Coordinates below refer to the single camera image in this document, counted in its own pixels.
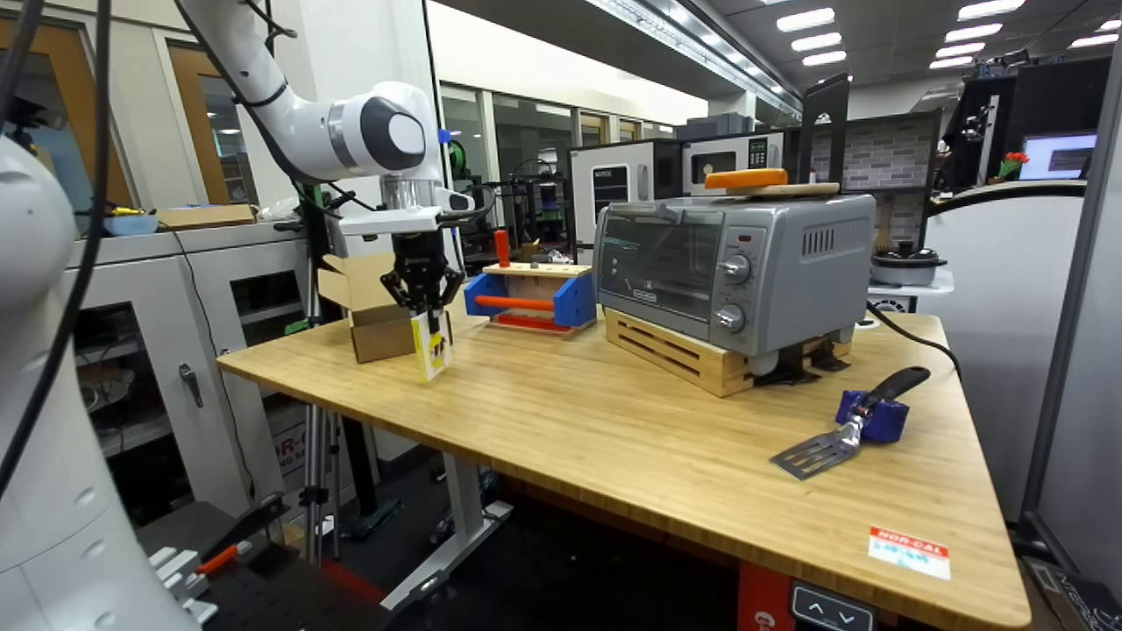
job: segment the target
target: toaster oven door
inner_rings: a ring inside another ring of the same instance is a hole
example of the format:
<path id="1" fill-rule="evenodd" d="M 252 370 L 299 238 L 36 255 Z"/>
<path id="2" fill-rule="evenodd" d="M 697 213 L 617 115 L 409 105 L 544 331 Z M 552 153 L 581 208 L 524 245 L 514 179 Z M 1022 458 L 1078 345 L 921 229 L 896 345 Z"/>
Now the toaster oven door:
<path id="1" fill-rule="evenodd" d="M 598 303 L 708 336 L 721 213 L 613 208 L 596 248 Z"/>

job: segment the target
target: metal tool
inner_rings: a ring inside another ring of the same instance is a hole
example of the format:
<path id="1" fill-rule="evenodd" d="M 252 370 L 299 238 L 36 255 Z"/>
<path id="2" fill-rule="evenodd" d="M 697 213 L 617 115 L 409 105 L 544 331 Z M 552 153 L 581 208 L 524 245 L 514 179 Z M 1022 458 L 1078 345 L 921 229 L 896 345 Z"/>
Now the metal tool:
<path id="1" fill-rule="evenodd" d="M 824 469 L 848 462 L 861 449 L 861 429 L 873 420 L 877 405 L 890 405 L 924 380 L 930 380 L 930 370 L 919 370 L 919 365 L 888 375 L 877 389 L 870 389 L 859 405 L 850 405 L 846 426 L 770 455 L 770 462 L 799 481 L 810 481 Z"/>

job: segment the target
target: toaster oven window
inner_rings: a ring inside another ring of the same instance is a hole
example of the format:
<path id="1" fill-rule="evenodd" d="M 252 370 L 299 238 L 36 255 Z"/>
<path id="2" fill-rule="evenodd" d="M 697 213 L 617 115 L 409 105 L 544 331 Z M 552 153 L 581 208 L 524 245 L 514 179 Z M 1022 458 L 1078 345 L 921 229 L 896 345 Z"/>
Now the toaster oven window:
<path id="1" fill-rule="evenodd" d="M 736 173 L 736 151 L 694 153 L 690 173 L 694 185 L 702 185 L 708 173 Z"/>
<path id="2" fill-rule="evenodd" d="M 606 202 L 627 199 L 627 169 L 593 169 L 596 222 Z"/>
<path id="3" fill-rule="evenodd" d="M 708 323 L 720 226 L 609 222 L 603 291 Z"/>

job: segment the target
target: desk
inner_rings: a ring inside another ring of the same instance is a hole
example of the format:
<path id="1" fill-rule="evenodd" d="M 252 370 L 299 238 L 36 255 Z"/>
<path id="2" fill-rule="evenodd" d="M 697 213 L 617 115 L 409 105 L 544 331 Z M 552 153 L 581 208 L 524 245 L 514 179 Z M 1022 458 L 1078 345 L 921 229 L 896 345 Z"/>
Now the desk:
<path id="1" fill-rule="evenodd" d="M 942 340 L 932 316 L 901 316 Z M 749 568 L 937 628 L 1026 628 L 1026 596 L 958 375 L 937 351 L 861 331 L 850 370 L 813 386 L 716 399 L 588 331 L 573 340 L 465 331 L 454 370 L 422 386 L 409 359 L 355 365 L 344 325 L 225 353 L 287 398 L 732 555 Z M 930 365 L 890 449 L 806 485 L 769 458 L 829 429 L 840 389 Z M 955 580 L 870 557 L 870 526 L 937 539 Z"/>

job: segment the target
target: wooden pallet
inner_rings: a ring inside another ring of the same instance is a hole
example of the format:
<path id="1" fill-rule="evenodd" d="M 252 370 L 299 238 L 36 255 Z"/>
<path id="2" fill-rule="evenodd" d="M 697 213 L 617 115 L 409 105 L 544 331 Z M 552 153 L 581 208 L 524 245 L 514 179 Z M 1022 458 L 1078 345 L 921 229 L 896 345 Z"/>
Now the wooden pallet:
<path id="1" fill-rule="evenodd" d="M 627 313 L 603 309 L 606 345 L 625 346 L 669 375 L 694 384 L 706 394 L 732 398 L 746 386 L 746 359 L 702 345 L 694 336 L 661 331 Z"/>

